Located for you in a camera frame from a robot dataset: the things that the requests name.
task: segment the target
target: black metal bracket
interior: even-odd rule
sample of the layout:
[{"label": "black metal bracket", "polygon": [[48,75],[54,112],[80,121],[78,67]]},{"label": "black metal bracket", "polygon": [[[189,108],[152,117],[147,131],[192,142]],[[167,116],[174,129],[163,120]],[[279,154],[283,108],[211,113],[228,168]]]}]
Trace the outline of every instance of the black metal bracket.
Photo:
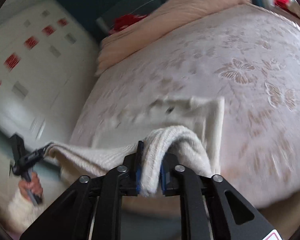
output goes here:
[{"label": "black metal bracket", "polygon": [[[105,176],[81,176],[20,239],[87,240],[90,235],[92,240],[119,240],[121,198],[138,195],[142,150],[139,141],[137,152]],[[170,152],[160,177],[165,196],[180,196],[183,240],[209,240],[209,224],[215,240],[262,240],[274,229],[222,176],[198,176]]]},{"label": "black metal bracket", "polygon": [[[47,148],[47,145],[41,149],[35,150],[34,152],[27,154],[23,138],[17,134],[14,134],[10,138],[12,153],[14,158],[14,165],[10,165],[10,171],[15,176],[20,176],[27,182],[31,182],[31,171],[33,166],[43,159]],[[42,198],[38,195],[33,194],[27,189],[27,193],[34,205],[39,205],[42,203]]]}]

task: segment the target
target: embroidered butterfly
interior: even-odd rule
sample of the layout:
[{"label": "embroidered butterfly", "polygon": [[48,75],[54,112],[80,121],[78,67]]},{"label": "embroidered butterfly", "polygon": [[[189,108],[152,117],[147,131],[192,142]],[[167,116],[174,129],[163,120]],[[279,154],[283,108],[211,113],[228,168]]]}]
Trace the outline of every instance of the embroidered butterfly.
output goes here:
[{"label": "embroidered butterfly", "polygon": [[283,94],[274,85],[265,82],[265,86],[271,106],[277,108],[279,105],[285,104],[290,111],[296,109],[296,95],[294,89],[290,88]]}]

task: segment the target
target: pink blanket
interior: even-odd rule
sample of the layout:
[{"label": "pink blanket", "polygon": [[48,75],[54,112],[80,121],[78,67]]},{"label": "pink blanket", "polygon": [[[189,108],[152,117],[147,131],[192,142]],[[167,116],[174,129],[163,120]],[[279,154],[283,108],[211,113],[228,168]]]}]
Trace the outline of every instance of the pink blanket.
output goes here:
[{"label": "pink blanket", "polygon": [[102,41],[97,74],[172,30],[250,0],[169,0],[147,18]]}]

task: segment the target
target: black handle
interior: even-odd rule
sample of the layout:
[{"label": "black handle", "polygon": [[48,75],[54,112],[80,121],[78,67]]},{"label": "black handle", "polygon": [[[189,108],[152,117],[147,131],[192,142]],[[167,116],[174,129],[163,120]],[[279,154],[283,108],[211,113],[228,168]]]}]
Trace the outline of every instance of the black handle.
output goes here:
[{"label": "black handle", "polygon": [[[31,176],[30,176],[30,174],[29,174],[29,171],[24,172],[24,173],[21,175],[21,177],[22,177],[23,179],[25,179],[26,182],[31,182]],[[31,190],[29,190],[29,189],[27,189],[26,191],[27,191],[28,196],[29,196],[29,198],[31,199],[31,201],[32,201],[32,203],[33,203],[34,206],[40,205],[40,204],[42,203],[42,198],[41,198],[40,196],[38,196],[38,195],[36,195],[36,194],[33,194],[33,193],[31,192]]]}]

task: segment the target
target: white bedspread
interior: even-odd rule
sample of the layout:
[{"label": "white bedspread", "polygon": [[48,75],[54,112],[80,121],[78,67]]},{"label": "white bedspread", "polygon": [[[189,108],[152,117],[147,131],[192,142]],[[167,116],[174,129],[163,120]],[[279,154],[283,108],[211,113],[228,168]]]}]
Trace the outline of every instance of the white bedspread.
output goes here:
[{"label": "white bedspread", "polygon": [[240,5],[174,30],[106,70],[71,143],[160,95],[226,100],[221,174],[256,207],[300,189],[300,29]]}]

